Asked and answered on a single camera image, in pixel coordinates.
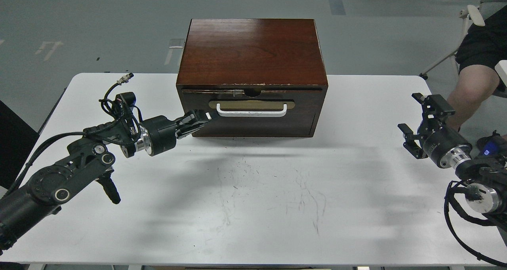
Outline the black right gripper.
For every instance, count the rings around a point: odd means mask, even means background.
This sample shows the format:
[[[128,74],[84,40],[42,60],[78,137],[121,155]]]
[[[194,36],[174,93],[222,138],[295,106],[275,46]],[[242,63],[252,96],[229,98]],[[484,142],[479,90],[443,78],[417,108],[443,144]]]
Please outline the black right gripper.
[[[422,122],[416,135],[407,124],[398,124],[404,137],[403,147],[414,158],[430,158],[442,169],[455,169],[457,165],[470,160],[471,144],[445,125],[447,119],[455,114],[455,109],[440,94],[424,96],[413,93],[412,97],[422,107]]]

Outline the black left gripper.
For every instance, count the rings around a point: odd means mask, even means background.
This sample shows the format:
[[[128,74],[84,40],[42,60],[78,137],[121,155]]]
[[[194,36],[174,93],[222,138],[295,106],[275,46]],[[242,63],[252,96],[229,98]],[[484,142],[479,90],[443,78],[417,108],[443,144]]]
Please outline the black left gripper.
[[[143,142],[148,155],[155,156],[176,146],[176,139],[182,139],[200,130],[212,120],[212,115],[204,110],[190,110],[176,120],[156,116],[143,120]]]

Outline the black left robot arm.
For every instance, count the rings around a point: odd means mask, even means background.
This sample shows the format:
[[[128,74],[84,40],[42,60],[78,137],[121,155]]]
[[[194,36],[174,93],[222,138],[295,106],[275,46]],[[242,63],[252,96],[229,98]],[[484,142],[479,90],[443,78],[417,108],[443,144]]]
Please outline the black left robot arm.
[[[156,116],[143,120],[141,112],[134,113],[136,97],[132,92],[109,94],[134,77],[126,74],[116,81],[99,100],[101,109],[113,118],[112,122],[91,126],[80,132],[60,133],[38,146],[15,182],[1,198],[0,246],[5,251],[45,217],[57,214],[61,206],[73,199],[92,182],[98,182],[112,203],[121,201],[111,175],[115,156],[107,145],[121,147],[126,158],[139,151],[155,156],[176,146],[184,138],[219,117],[217,112],[194,109],[182,117],[169,120]],[[53,165],[36,171],[22,184],[34,161],[56,141],[78,136],[67,146],[68,155]]]

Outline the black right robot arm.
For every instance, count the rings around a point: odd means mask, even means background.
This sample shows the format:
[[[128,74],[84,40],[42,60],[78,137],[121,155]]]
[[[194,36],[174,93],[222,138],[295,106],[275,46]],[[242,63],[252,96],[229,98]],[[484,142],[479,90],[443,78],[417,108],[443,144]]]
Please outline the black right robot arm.
[[[417,159],[430,158],[437,167],[453,168],[462,186],[451,188],[449,203],[461,218],[506,230],[506,151],[504,143],[472,158],[472,145],[446,121],[455,110],[441,95],[413,93],[422,107],[417,133],[399,124],[404,148]]]

